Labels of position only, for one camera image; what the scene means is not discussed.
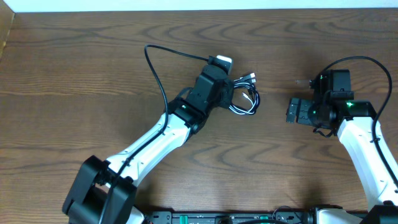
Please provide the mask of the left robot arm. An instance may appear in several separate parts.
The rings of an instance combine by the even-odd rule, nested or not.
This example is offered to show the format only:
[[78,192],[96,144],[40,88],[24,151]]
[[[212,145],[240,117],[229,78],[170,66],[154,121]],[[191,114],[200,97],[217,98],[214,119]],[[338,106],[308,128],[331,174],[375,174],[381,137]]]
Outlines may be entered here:
[[232,94],[230,65],[205,65],[186,98],[176,97],[155,126],[105,161],[89,157],[63,203],[70,223],[143,223],[135,208],[138,185],[170,152],[204,127],[210,111]]

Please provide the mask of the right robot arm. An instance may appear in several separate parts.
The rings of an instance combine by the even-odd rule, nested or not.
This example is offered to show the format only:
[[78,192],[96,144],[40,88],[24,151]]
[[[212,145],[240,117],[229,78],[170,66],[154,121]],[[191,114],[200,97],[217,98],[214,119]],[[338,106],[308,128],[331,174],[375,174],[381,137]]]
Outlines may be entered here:
[[326,70],[309,82],[310,100],[292,98],[288,123],[328,129],[348,151],[363,186],[368,214],[357,217],[336,205],[320,205],[302,223],[397,223],[397,162],[392,156],[369,101],[355,100],[349,70]]

